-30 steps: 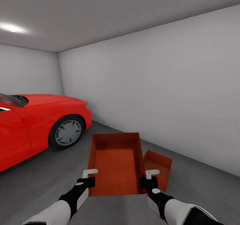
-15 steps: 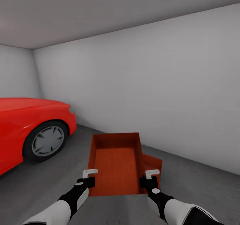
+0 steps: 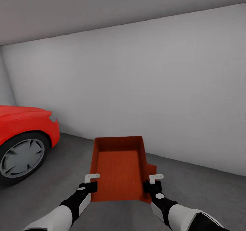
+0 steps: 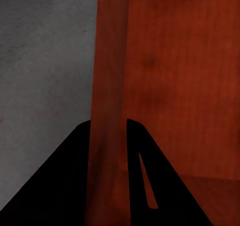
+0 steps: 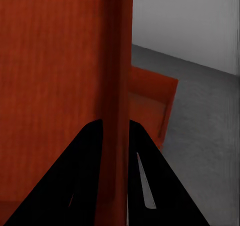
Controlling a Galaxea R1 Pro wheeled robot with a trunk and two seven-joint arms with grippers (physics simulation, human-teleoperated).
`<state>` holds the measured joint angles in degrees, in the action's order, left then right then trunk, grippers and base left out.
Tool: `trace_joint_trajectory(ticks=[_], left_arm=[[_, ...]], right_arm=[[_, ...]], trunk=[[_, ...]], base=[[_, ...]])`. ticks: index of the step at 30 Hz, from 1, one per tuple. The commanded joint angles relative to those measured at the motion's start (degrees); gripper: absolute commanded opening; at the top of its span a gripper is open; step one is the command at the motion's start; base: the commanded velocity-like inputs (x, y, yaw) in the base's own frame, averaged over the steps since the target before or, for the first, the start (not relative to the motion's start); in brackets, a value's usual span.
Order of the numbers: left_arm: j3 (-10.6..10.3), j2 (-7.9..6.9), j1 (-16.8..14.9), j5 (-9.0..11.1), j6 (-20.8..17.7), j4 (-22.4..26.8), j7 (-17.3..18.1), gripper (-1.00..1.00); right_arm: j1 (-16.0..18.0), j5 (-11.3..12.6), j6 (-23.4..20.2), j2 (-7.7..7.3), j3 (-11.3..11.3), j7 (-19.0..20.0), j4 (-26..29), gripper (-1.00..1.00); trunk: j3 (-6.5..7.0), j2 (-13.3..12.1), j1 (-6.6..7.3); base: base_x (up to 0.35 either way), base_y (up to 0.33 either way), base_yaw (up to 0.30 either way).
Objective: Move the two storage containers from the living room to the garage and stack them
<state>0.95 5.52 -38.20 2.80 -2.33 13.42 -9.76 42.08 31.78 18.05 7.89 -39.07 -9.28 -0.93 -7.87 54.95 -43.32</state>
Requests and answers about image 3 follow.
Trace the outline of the storage box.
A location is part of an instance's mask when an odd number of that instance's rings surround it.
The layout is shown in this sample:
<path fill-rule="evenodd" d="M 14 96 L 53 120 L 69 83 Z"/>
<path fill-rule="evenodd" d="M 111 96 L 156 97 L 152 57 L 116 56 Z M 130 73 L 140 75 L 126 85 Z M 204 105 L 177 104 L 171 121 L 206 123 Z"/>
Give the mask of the storage box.
<path fill-rule="evenodd" d="M 156 174 L 156 170 L 157 170 L 157 166 L 155 165 L 151 165 L 151 164 L 147 164 L 148 165 L 148 173 L 149 175 L 154 175 Z M 151 204 L 152 198 L 150 200 L 142 200 L 145 203 Z"/>
<path fill-rule="evenodd" d="M 91 201 L 150 200 L 143 182 L 149 181 L 142 136 L 95 138 L 90 174 L 100 174 Z"/>

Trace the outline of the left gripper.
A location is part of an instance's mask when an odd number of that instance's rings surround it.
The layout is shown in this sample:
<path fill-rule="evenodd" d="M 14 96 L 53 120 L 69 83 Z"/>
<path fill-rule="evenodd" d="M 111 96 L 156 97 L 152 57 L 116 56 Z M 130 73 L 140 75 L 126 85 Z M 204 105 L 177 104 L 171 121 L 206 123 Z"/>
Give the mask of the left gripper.
<path fill-rule="evenodd" d="M 86 183 L 79 184 L 79 188 L 82 187 L 82 186 L 89 186 L 90 189 L 91 189 L 91 193 L 97 192 L 97 190 L 98 190 L 98 188 L 97 188 L 97 181 L 90 182 L 88 184 L 86 184 Z"/>

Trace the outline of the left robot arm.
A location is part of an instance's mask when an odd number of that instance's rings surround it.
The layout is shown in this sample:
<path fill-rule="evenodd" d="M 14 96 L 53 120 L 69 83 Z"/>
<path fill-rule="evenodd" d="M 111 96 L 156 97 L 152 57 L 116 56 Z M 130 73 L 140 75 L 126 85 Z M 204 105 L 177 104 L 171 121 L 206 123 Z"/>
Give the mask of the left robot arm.
<path fill-rule="evenodd" d="M 91 193 L 97 192 L 97 181 L 100 174 L 88 174 L 85 183 L 79 184 L 79 188 L 67 200 L 61 202 L 46 216 L 33 222 L 22 231 L 69 231 L 75 220 L 83 213 L 91 201 Z"/>

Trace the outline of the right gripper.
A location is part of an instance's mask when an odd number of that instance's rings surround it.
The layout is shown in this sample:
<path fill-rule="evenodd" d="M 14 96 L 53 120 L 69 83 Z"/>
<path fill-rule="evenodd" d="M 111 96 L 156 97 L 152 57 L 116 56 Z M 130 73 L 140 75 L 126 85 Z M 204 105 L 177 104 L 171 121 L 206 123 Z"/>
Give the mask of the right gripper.
<path fill-rule="evenodd" d="M 155 184 L 150 184 L 149 181 L 143 182 L 144 193 L 150 194 L 151 190 L 153 190 L 154 188 L 162 191 L 161 182 L 157 180 L 155 181 Z"/>

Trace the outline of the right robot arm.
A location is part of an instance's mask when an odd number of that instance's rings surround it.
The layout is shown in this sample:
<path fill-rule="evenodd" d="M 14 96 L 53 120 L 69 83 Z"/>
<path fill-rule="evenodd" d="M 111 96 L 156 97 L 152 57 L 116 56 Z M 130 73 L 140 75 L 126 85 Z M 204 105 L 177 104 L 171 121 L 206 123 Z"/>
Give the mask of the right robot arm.
<path fill-rule="evenodd" d="M 143 189 L 152 198 L 153 213 L 172 231 L 229 231 L 206 212 L 167 199 L 162 193 L 161 182 L 157 181 L 163 178 L 163 174 L 149 175 L 150 182 L 143 182 Z"/>

